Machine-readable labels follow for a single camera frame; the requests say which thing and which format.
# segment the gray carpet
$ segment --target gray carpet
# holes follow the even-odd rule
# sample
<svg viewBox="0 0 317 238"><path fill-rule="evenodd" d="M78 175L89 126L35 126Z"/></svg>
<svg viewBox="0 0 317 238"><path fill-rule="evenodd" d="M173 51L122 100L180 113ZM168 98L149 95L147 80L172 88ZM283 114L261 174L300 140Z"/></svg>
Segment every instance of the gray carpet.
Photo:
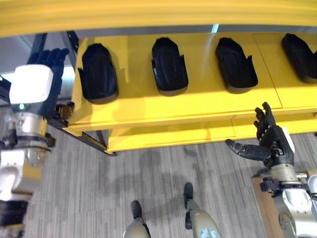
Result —
<svg viewBox="0 0 317 238"><path fill-rule="evenodd" d="M0 125L1 135L5 128ZM153 238L190 238L182 190L217 222L224 238L265 238L250 177L260 162L233 155L224 142L119 152L109 157L57 130L25 219L27 238L119 238L138 199ZM317 168L317 139L292 136L297 171ZM244 143L257 144L256 140Z"/></svg>

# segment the shelf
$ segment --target shelf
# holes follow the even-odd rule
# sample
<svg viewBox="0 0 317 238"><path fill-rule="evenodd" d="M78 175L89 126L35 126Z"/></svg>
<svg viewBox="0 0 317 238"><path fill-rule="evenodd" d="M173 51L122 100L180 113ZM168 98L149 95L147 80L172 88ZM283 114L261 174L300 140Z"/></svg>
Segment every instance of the shelf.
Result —
<svg viewBox="0 0 317 238"><path fill-rule="evenodd" d="M290 134L317 131L312 113L275 116L276 123L286 126ZM253 119L196 122L179 125L118 128L110 131L108 151L133 150L171 145L197 144L225 139L256 137Z"/></svg>
<svg viewBox="0 0 317 238"><path fill-rule="evenodd" d="M0 37L135 26L265 24L316 26L315 0L10 0Z"/></svg>
<svg viewBox="0 0 317 238"><path fill-rule="evenodd" d="M230 120L118 128L110 131L108 151L222 141L234 137Z"/></svg>
<svg viewBox="0 0 317 238"><path fill-rule="evenodd" d="M253 125L253 119L233 119L235 136L239 139L256 137L257 129ZM290 134L317 131L317 119L313 113L275 116L276 124L286 126Z"/></svg>
<svg viewBox="0 0 317 238"><path fill-rule="evenodd" d="M225 89L215 55L219 38L230 36L245 54L252 55L259 84L243 94ZM188 89L181 95L166 97L157 88L151 66L151 50L159 37L170 37L185 56ZM77 67L93 43L102 43L111 53L118 77L119 97L111 103L93 105L82 96L78 71L72 101L75 111L71 130L100 130L164 124L253 117L254 108L267 101L273 109L282 108L265 62L251 33L161 34L85 38L80 41Z"/></svg>
<svg viewBox="0 0 317 238"><path fill-rule="evenodd" d="M317 51L316 34L296 35L303 39L313 52ZM298 79L282 48L284 36L285 34L254 35L281 104L284 108L317 108L317 84L307 84Z"/></svg>

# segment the black tray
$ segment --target black tray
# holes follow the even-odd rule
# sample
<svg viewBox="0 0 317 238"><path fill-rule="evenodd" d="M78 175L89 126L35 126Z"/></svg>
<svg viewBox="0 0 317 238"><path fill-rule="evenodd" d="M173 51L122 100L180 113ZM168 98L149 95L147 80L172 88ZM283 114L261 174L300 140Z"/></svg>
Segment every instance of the black tray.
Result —
<svg viewBox="0 0 317 238"><path fill-rule="evenodd" d="M289 33L284 36L282 47L299 79L317 83L317 52L314 54L305 41Z"/></svg>
<svg viewBox="0 0 317 238"><path fill-rule="evenodd" d="M118 96L117 77L110 52L102 44L90 45L82 57L79 75L83 96L93 104L109 103Z"/></svg>
<svg viewBox="0 0 317 238"><path fill-rule="evenodd" d="M252 56L245 57L242 47L231 38L221 38L216 48L218 65L231 93L244 93L258 84Z"/></svg>
<svg viewBox="0 0 317 238"><path fill-rule="evenodd" d="M159 38L152 48L152 68L158 91L175 96L187 89L188 76L183 55L169 38Z"/></svg>

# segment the robot leg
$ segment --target robot leg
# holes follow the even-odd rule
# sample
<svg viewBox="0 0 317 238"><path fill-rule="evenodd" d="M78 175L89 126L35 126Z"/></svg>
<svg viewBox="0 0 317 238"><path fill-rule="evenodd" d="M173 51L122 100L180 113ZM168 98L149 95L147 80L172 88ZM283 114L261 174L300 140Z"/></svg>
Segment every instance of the robot leg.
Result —
<svg viewBox="0 0 317 238"><path fill-rule="evenodd" d="M184 187L186 229L193 230L194 238L221 238L219 229L211 216L202 210L193 200L193 185L186 183Z"/></svg>
<svg viewBox="0 0 317 238"><path fill-rule="evenodd" d="M123 233L123 238L151 238L149 229L142 218L142 209L138 201L131 202L133 222Z"/></svg>

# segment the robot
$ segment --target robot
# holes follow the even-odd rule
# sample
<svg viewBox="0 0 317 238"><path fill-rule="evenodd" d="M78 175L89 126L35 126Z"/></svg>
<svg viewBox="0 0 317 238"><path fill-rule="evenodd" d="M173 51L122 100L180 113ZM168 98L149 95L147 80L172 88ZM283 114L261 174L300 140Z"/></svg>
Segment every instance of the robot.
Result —
<svg viewBox="0 0 317 238"><path fill-rule="evenodd" d="M237 155L263 161L269 169L263 173L261 190L272 194L279 210L279 223L285 238L317 238L317 220L312 213L312 194L307 185L307 175L294 171L295 147L287 129L276 125L268 103L263 103L265 113L256 108L257 138L260 145L244 145L230 139L226 144Z"/></svg>
<svg viewBox="0 0 317 238"><path fill-rule="evenodd" d="M67 49L39 50L15 70L9 92L13 115L6 118L8 136L0 144L0 238L23 236L28 201L55 145L46 127L56 116L67 54Z"/></svg>
<svg viewBox="0 0 317 238"><path fill-rule="evenodd" d="M7 117L8 136L0 143L0 238L23 236L23 218L28 201L41 181L42 165L55 139L46 133L48 122L58 115L60 93L67 49L33 51L26 65L15 71L10 88L13 115ZM256 108L255 122L260 145L243 145L226 140L232 151L244 158L263 161L269 173L263 174L262 191L273 194L279 209L279 220L286 238L317 238L317 221L312 215L312 194L302 174L294 171L294 145L284 128L276 125L271 109L263 104L265 114ZM185 227L195 238L219 238L211 216L193 200L193 186L184 187L187 209ZM150 238L143 221L142 209L132 203L133 222L125 238Z"/></svg>
<svg viewBox="0 0 317 238"><path fill-rule="evenodd" d="M193 199L193 185L184 186L184 205L187 209L185 228L193 230L194 238L221 238L219 229L211 216L202 210ZM123 238L151 238L148 226L142 217L142 208L136 200L131 203L133 221L123 233Z"/></svg>

